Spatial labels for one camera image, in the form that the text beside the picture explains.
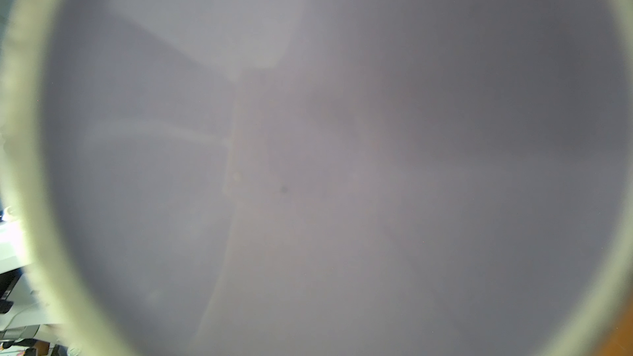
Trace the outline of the purple mug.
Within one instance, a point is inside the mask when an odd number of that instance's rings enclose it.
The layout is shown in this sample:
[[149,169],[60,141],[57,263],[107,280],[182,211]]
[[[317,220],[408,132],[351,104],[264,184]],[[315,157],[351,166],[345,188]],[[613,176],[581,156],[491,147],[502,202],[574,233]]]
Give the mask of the purple mug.
[[596,355],[632,0],[14,0],[3,203],[86,355]]

